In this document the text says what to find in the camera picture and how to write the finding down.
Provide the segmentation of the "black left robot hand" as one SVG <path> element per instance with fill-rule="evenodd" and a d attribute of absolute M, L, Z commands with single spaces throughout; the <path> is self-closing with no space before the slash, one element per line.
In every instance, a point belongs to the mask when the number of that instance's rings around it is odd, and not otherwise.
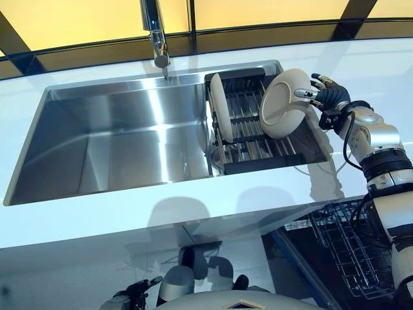
<path fill-rule="evenodd" d="M 144 310 L 146 308 L 146 298 L 148 297 L 147 291 L 157 285 L 160 284 L 163 280 L 162 276 L 157 276 L 151 280 L 144 279 L 140 280 L 132 285 L 129 285 L 126 288 L 126 295 L 130 299 L 130 310 Z"/>

